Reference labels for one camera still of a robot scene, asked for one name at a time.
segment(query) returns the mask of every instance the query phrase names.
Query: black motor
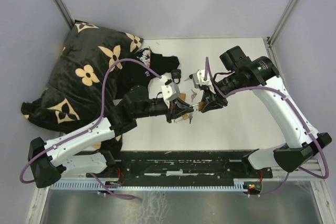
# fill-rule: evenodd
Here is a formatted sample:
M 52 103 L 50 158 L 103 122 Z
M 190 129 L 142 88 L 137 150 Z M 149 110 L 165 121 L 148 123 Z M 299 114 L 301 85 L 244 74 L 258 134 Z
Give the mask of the black motor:
M 233 90 L 266 85 L 266 80 L 278 76 L 279 71 L 265 56 L 251 61 L 239 46 L 231 48 L 219 57 L 225 68 L 234 73 L 216 83 L 224 94 Z

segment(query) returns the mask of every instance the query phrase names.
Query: gray wall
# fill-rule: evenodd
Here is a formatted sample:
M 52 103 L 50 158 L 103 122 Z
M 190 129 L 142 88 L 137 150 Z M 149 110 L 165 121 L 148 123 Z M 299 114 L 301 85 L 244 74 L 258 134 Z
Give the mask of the gray wall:
M 289 0 L 63 0 L 72 16 L 148 38 L 270 36 Z
M 336 203 L 336 0 L 301 0 L 275 49 L 288 90 L 305 116 L 334 143 L 325 149 Z
M 19 182 L 29 142 L 56 133 L 29 123 L 20 106 L 43 92 L 68 28 L 53 0 L 0 0 L 0 6 L 0 223 L 24 223 L 35 188 Z

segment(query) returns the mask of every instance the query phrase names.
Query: key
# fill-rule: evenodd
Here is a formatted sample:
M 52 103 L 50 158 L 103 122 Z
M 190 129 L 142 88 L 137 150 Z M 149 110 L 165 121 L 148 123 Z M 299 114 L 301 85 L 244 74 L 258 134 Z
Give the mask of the key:
M 184 81 L 190 80 L 190 79 L 192 79 L 192 78 L 193 78 L 193 75 L 191 74 L 191 75 L 189 75 L 188 78 L 185 79 Z
M 188 78 L 185 79 L 184 81 L 191 80 L 191 79 L 193 79 L 193 74 L 190 74 L 190 75 L 188 76 Z
M 193 92 L 191 95 L 191 102 L 193 102 L 195 97 L 197 96 L 197 93 L 194 90 L 191 90 L 191 92 Z
M 189 114 L 189 124 L 191 124 L 191 120 L 193 118 L 193 115 L 192 114 Z

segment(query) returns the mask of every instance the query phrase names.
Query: red wire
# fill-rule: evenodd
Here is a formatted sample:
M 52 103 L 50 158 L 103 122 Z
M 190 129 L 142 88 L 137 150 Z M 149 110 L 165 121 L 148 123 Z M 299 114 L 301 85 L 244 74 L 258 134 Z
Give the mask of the red wire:
M 119 183 L 119 181 L 120 181 L 120 177 L 121 177 L 121 175 L 124 177 L 124 180 L 123 180 L 123 182 L 121 183 L 121 186 L 122 186 L 122 185 L 125 183 L 125 175 L 124 175 L 124 173 L 121 172 L 121 169 L 120 169 L 120 168 L 117 168 L 116 171 L 118 172 L 118 183 Z
M 259 183 L 262 181 L 262 170 L 260 170 L 260 179 L 259 179 Z

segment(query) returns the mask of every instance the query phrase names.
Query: cable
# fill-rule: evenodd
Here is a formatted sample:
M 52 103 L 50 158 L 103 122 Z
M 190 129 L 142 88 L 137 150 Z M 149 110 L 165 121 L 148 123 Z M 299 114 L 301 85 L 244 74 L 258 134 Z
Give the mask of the cable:
M 260 179 L 259 179 L 259 183 L 262 182 L 262 170 L 260 170 Z
M 89 173 L 89 174 L 96 179 L 96 181 L 108 192 L 109 195 L 111 195 L 113 197 L 117 197 L 119 199 L 125 199 L 125 200 L 135 199 L 135 196 L 133 196 L 133 195 L 115 194 L 115 193 L 111 192 L 110 189 L 106 185 L 104 185 L 104 183 L 102 181 L 100 181 L 100 179 L 94 173 Z
M 156 100 L 158 99 L 159 94 L 162 94 L 162 92 L 157 93 L 156 98 L 155 98 Z
M 89 132 L 90 130 L 93 130 L 100 122 L 101 120 L 103 119 L 103 116 L 104 116 L 104 109 L 105 109 L 105 86 L 106 86 L 106 81 L 107 81 L 107 77 L 109 76 L 109 73 L 110 73 L 110 70 L 112 68 L 114 68 L 118 63 L 121 63 L 121 62 L 124 62 L 124 61 L 130 61 L 130 62 L 134 62 L 134 63 L 137 63 L 139 65 L 141 65 L 142 67 L 144 67 L 145 69 L 147 69 L 149 72 L 151 72 L 153 75 L 155 75 L 156 77 L 158 77 L 159 79 L 161 79 L 161 76 L 159 74 L 157 74 L 155 71 L 153 71 L 152 69 L 150 69 L 149 67 L 147 67 L 145 64 L 137 61 L 137 60 L 134 60 L 134 59 L 129 59 L 129 58 L 125 58 L 125 59 L 120 59 L 120 60 L 117 60 L 115 63 L 113 63 L 109 69 L 107 70 L 105 76 L 104 76 L 104 80 L 103 80 L 103 84 L 102 84 L 102 88 L 101 88 L 101 111 L 100 111 L 100 115 L 98 117 L 98 120 L 97 122 L 88 130 L 84 130 L 80 133 L 77 133 L 76 135 L 74 136 L 71 136 L 71 137 L 68 137 L 60 142 L 58 142 L 55 146 L 56 147 L 59 147 L 60 145 L 62 145 L 63 143 L 66 143 L 72 139 L 75 139 L 79 136 L 82 136 L 84 134 L 86 134 L 87 132 Z M 24 180 L 23 179 L 23 175 L 26 171 L 26 169 L 36 160 L 38 159 L 39 157 L 41 157 L 42 155 L 46 154 L 47 152 L 51 151 L 54 149 L 54 146 L 51 146 L 49 148 L 47 148 L 46 150 L 38 153 L 36 156 L 34 156 L 31 160 L 29 160 L 29 162 L 23 167 L 22 171 L 20 172 L 20 181 L 21 183 L 23 184 L 30 184 L 30 183 L 33 183 L 34 180 Z
M 218 74 L 220 74 L 221 76 L 224 76 L 224 75 L 229 75 L 229 74 L 232 74 L 233 72 L 228 72 L 228 73 L 224 73 L 224 72 L 219 72 L 219 73 L 215 73 L 214 75 L 214 81 L 216 81 L 216 77 Z
M 214 79 L 212 77 L 211 70 L 210 70 L 210 65 L 209 65 L 209 58 L 208 57 L 205 58 L 205 68 L 209 72 L 209 76 L 210 76 L 212 85 L 215 87 L 215 89 L 218 91 L 218 93 L 222 97 L 224 97 L 224 98 L 228 98 L 229 96 L 231 96 L 231 95 L 233 95 L 235 93 L 238 93 L 238 92 L 242 92 L 242 91 L 246 91 L 246 90 L 255 90 L 255 89 L 268 90 L 268 91 L 271 91 L 271 92 L 274 92 L 274 93 L 280 95 L 288 103 L 288 105 L 291 107 L 291 109 L 293 110 L 294 114 L 297 116 L 297 118 L 299 119 L 299 121 L 303 125 L 304 130 L 307 132 L 307 134 L 309 135 L 309 137 L 311 138 L 311 140 L 316 145 L 316 148 L 318 149 L 318 151 L 319 151 L 319 153 L 321 155 L 322 162 L 323 162 L 326 174 L 324 176 L 321 176 L 321 175 L 315 174 L 315 173 L 313 173 L 313 172 L 311 172 L 311 171 L 309 171 L 309 170 L 307 170 L 307 169 L 305 169 L 305 168 L 303 168 L 301 166 L 299 168 L 301 170 L 305 171 L 306 173 L 308 173 L 308 174 L 310 174 L 310 175 L 312 175 L 314 177 L 317 177 L 317 178 L 327 179 L 329 177 L 329 167 L 328 167 L 327 159 L 326 159 L 326 157 L 324 155 L 324 152 L 323 152 L 323 150 L 322 150 L 319 142 L 316 140 L 316 138 L 311 133 L 309 127 L 307 126 L 306 122 L 304 121 L 304 119 L 300 115 L 300 112 L 296 109 L 296 107 L 294 106 L 294 104 L 290 101 L 290 99 L 286 99 L 286 95 L 285 94 L 281 93 L 279 90 L 276 90 L 276 89 L 272 89 L 272 88 L 269 88 L 269 87 L 263 87 L 263 86 L 257 86 L 257 87 L 245 87 L 245 88 L 236 89 L 236 90 L 233 90 L 233 91 L 229 92 L 227 95 L 224 95 L 222 93 L 222 91 L 219 89 L 219 87 L 216 85 L 216 83 L 215 83 L 215 81 L 214 81 Z
M 266 195 L 270 195 L 270 194 L 273 194 L 273 193 L 275 193 L 275 192 L 277 192 L 277 191 L 279 191 L 280 189 L 282 189 L 283 188 L 283 186 L 285 185 L 285 183 L 286 183 L 286 181 L 288 180 L 288 177 L 289 177 L 289 173 L 287 173 L 287 175 L 285 176 L 285 179 L 282 181 L 282 183 L 280 184 L 280 186 L 278 186 L 276 189 L 274 189 L 274 190 L 271 190 L 271 191 L 268 191 L 268 192 L 266 192 L 266 193 L 263 193 L 263 194 L 258 194 L 258 195 L 251 195 L 251 194 L 249 194 L 248 196 L 249 197 L 261 197 L 261 196 L 266 196 Z
M 124 175 L 124 173 L 122 173 L 122 171 L 121 171 L 120 168 L 116 169 L 116 171 L 118 172 L 118 183 L 120 183 L 120 177 L 121 177 L 121 175 L 123 177 L 123 181 L 121 183 L 121 186 L 123 186 L 125 184 L 125 175 Z
M 208 79 L 208 68 L 205 68 L 205 71 L 204 71 L 204 80 L 206 81 L 207 79 Z

